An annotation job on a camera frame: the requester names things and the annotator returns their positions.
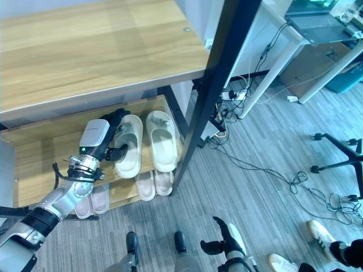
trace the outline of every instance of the wooden shelf board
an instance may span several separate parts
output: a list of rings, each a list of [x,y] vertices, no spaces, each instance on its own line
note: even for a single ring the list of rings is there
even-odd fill
[[[11,142],[15,147],[54,138],[66,134],[76,133],[85,129],[89,120],[101,117],[116,109],[124,108],[132,114],[146,116],[151,111],[165,111],[166,100],[163,95],[132,101],[127,104],[117,104],[99,109],[87,110],[67,116],[51,118],[1,131],[5,141]]]
[[[137,195],[138,193],[134,178],[122,179],[109,185],[110,203],[120,202]]]
[[[173,0],[106,0],[1,23],[1,112],[202,73],[208,60]]]

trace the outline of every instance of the electronic device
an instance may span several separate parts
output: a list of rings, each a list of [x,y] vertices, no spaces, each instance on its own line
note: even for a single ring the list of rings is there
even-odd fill
[[[330,12],[337,0],[293,0],[285,19],[304,38],[314,43],[354,40],[345,25]]]

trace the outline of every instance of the slipper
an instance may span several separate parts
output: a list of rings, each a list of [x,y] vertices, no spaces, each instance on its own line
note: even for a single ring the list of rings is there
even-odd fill
[[[173,171],[178,161],[178,155],[172,119],[165,112],[155,110],[147,116],[146,128],[155,168],[160,172]]]
[[[140,173],[136,178],[138,195],[144,201],[150,201],[155,197],[154,173],[148,171]]]
[[[93,211],[103,214],[109,209],[109,184],[94,187],[91,193]]]
[[[172,183],[174,181],[174,175],[172,172],[163,173],[155,170],[155,189],[160,196],[168,196],[172,191]]]
[[[77,204],[74,212],[79,219],[85,219],[92,215],[92,204],[89,195]]]
[[[141,168],[142,122],[133,114],[126,115],[115,135],[115,147],[128,145],[126,156],[115,163],[116,173],[124,178],[135,177]]]

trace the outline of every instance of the cardboard box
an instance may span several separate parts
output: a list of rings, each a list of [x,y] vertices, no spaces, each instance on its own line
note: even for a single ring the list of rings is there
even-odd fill
[[[281,74],[280,80],[292,93],[301,97],[349,52],[350,49],[341,42],[305,45]]]

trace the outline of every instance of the black metal frame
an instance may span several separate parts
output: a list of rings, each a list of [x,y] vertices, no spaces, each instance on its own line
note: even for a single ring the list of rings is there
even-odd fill
[[[225,0],[204,76],[193,81],[199,94],[189,126],[171,87],[158,88],[158,94],[165,95],[181,137],[184,140],[180,162],[175,170],[173,194],[176,193],[194,150],[200,143],[204,127],[212,114],[214,104],[223,90],[260,4],[261,0]],[[0,218],[22,218],[27,213],[26,211],[29,212],[27,207],[0,207]],[[76,219],[75,215],[69,215],[67,218]],[[93,216],[87,219],[97,220],[98,217]]]
[[[254,77],[258,77],[259,75],[267,75],[268,72],[270,72],[270,70],[264,70],[264,71],[259,71],[259,72],[255,72],[255,73],[250,73],[250,74],[244,74],[244,75],[238,75],[238,76],[232,76],[231,79],[229,80],[229,82],[233,82],[233,81],[239,81],[241,77],[244,78],[254,78]],[[193,87],[192,90],[198,90],[198,87],[201,83],[201,78],[198,79],[194,79],[193,80]]]
[[[339,141],[332,135],[328,133],[316,133],[314,135],[314,140],[320,141],[323,138],[327,138],[333,145],[335,145],[341,152],[343,152],[347,157],[348,160],[342,161],[340,163],[335,163],[331,165],[326,165],[324,167],[319,167],[317,165],[313,165],[311,167],[311,171],[314,174],[318,174],[320,171],[330,168],[336,168],[341,167],[345,165],[352,165],[354,166],[354,169],[356,171],[357,176],[357,183],[358,183],[358,189],[359,189],[359,196],[357,195],[349,195],[348,198],[350,201],[358,201],[359,199],[363,199],[363,155],[362,155],[362,139],[356,140],[356,139],[350,139],[348,141],[348,144],[350,146],[357,145],[356,150],[350,149],[347,145],[345,145],[343,142]]]

